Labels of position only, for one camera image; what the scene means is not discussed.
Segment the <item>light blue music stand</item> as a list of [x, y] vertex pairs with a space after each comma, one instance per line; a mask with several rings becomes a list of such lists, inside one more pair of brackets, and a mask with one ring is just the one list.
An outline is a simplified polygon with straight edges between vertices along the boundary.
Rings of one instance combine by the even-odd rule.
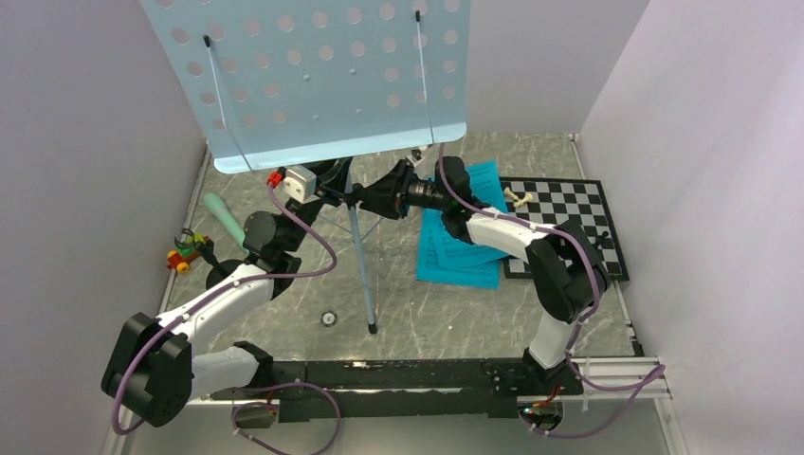
[[146, 1], [221, 173], [466, 133], [467, 1]]

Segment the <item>mint green toy microphone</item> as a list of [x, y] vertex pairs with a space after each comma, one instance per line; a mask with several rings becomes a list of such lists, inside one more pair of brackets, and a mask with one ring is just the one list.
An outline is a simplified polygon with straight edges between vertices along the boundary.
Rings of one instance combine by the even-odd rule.
[[203, 201], [205, 207], [220, 222], [235, 244], [243, 251], [246, 251], [247, 249], [244, 247], [246, 238], [244, 228], [229, 211], [225, 201], [213, 192], [207, 193]]

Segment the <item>black microphone desk stand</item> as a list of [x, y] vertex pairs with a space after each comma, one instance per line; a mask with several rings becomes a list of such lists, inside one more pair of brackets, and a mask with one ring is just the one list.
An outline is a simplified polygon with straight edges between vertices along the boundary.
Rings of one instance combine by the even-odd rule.
[[189, 228], [182, 228], [181, 235], [182, 239], [174, 237], [176, 253], [180, 254], [182, 250], [189, 250], [196, 256], [200, 256], [210, 266], [210, 272], [205, 279], [207, 290], [219, 284], [244, 263], [243, 260], [237, 259], [218, 260], [214, 254], [214, 241], [209, 236], [196, 234]]

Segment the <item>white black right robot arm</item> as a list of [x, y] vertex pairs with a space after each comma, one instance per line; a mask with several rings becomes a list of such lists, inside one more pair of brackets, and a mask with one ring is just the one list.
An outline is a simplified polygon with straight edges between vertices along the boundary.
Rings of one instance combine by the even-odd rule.
[[412, 207], [436, 210], [452, 238], [524, 261], [544, 315], [525, 350], [531, 362], [522, 370], [523, 381], [539, 394], [558, 383], [558, 366], [570, 358], [581, 324], [612, 283], [580, 223], [539, 224], [492, 207], [473, 195], [470, 175], [457, 156], [440, 156], [431, 179], [418, 177], [413, 165], [401, 160], [372, 185], [354, 185], [346, 199], [392, 220], [406, 217]]

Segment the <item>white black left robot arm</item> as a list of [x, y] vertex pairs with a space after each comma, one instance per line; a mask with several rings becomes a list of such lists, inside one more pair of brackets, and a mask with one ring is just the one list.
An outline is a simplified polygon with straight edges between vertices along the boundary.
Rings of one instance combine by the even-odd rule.
[[281, 167], [266, 184], [276, 212], [248, 216], [243, 260], [214, 261], [208, 289], [195, 299], [123, 324], [101, 380], [113, 398], [112, 427], [127, 435], [141, 424], [161, 427], [193, 399], [238, 388], [247, 397], [272, 385], [273, 358], [249, 342], [199, 354], [233, 321], [279, 297], [295, 280], [327, 274], [338, 258], [312, 225], [325, 204], [322, 183], [343, 179], [345, 160]]

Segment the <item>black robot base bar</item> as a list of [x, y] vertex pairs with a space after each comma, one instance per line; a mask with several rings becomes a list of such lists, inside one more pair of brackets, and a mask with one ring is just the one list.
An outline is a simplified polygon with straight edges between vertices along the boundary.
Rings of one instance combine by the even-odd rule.
[[295, 388], [306, 382], [329, 392], [345, 418], [483, 414], [515, 418], [521, 407], [547, 398], [574, 398], [581, 381], [566, 365], [544, 373], [519, 357], [475, 359], [277, 361], [269, 378], [239, 390], [212, 394], [214, 400], [265, 400], [275, 391], [282, 423], [329, 418], [332, 404], [317, 391]]

